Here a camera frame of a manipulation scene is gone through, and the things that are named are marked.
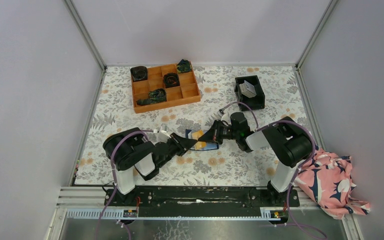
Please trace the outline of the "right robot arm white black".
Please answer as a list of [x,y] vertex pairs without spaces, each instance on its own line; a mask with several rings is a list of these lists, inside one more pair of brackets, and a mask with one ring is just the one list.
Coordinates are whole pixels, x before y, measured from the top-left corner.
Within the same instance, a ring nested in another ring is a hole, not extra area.
[[199,142],[221,145],[224,140],[234,140],[239,149],[250,153],[270,147],[279,164],[273,178],[268,182],[267,201],[273,206],[281,205],[286,191],[294,180],[297,167],[315,153],[316,144],[309,131],[290,117],[284,117],[257,130],[251,130],[243,112],[230,115],[230,123],[215,120]]

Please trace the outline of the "black plastic card bin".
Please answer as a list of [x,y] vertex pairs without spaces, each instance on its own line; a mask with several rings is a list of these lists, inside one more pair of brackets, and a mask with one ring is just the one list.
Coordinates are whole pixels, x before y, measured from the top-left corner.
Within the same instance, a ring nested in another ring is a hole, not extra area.
[[234,93],[237,101],[246,104],[251,110],[265,108],[265,93],[257,75],[236,77]]

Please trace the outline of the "blue leather card holder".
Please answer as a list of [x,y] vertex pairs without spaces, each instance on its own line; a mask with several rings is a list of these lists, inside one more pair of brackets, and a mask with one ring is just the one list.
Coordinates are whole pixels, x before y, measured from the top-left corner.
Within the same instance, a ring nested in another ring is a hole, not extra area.
[[[205,133],[206,133],[206,131],[203,131],[203,130],[186,129],[185,130],[185,137],[187,139],[198,140]],[[218,149],[219,149],[218,143],[198,141],[190,150],[202,152],[202,151],[212,151],[212,150],[218,150]]]

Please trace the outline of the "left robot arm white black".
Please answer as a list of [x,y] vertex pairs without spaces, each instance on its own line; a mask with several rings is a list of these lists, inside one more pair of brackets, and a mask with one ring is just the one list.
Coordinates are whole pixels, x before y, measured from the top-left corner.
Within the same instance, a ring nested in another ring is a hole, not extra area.
[[116,199],[124,206],[134,202],[134,170],[145,181],[151,180],[173,157],[182,157],[197,142],[176,133],[169,134],[163,126],[159,130],[135,127],[108,137],[102,147],[110,160]]

